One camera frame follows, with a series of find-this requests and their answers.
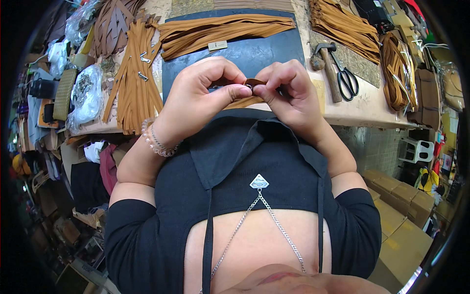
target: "drawstring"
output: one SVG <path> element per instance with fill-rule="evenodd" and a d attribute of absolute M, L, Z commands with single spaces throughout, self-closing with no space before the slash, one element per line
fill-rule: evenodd
<path fill-rule="evenodd" d="M 214 223 L 212 214 L 212 189 L 209 192 L 209 210 L 207 212 L 206 235 L 203 254 L 203 293 L 211 292 L 212 248 L 214 245 Z"/>
<path fill-rule="evenodd" d="M 323 178 L 318 178 L 318 272 L 323 268 Z"/>

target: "hammer head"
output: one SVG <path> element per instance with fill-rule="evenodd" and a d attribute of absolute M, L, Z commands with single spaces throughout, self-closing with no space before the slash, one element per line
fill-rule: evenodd
<path fill-rule="evenodd" d="M 336 51 L 336 44 L 334 42 L 331 42 L 329 44 L 320 43 L 315 48 L 315 53 L 314 54 L 317 54 L 320 51 L 320 49 L 322 49 L 322 48 L 326 48 L 326 49 L 328 49 L 328 51 L 334 52 L 334 51 Z"/>

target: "wooden hammer handle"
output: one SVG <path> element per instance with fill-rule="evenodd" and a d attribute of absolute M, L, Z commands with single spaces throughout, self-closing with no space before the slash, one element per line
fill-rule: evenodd
<path fill-rule="evenodd" d="M 343 98 L 341 97 L 341 93 L 339 92 L 339 86 L 338 86 L 335 68 L 333 67 L 331 57 L 328 54 L 328 49 L 327 48 L 320 49 L 320 54 L 323 57 L 323 60 L 325 61 L 326 76 L 328 78 L 329 88 L 331 89 L 333 102 L 334 103 L 341 102 Z"/>

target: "floor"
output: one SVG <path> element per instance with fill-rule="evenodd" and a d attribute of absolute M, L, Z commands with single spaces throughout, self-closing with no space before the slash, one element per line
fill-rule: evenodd
<path fill-rule="evenodd" d="M 406 153 L 406 144 L 400 141 L 408 137 L 408 131 L 373 127 L 332 126 L 339 138 L 349 148 L 357 162 L 360 174 L 367 169 L 380 170 L 399 179 L 401 161 Z"/>

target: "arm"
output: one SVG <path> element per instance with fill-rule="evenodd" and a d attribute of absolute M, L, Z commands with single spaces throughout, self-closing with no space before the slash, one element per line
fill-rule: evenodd
<path fill-rule="evenodd" d="M 367 190 L 356 172 L 353 155 L 321 116 L 315 87 L 302 64 L 297 60 L 274 63 L 256 78 L 267 84 L 255 86 L 254 93 L 266 101 L 282 122 L 327 158 L 333 196 L 353 188 Z"/>
<path fill-rule="evenodd" d="M 219 79 L 227 80 L 229 85 L 209 93 L 207 88 Z M 242 85 L 245 81 L 237 66 L 221 56 L 200 60 L 182 70 L 151 126 L 159 143 L 173 148 L 199 132 L 235 99 L 251 96 L 251 90 Z M 123 199 L 142 200 L 155 206 L 155 181 L 165 159 L 154 153 L 141 136 L 117 169 L 110 206 Z"/>

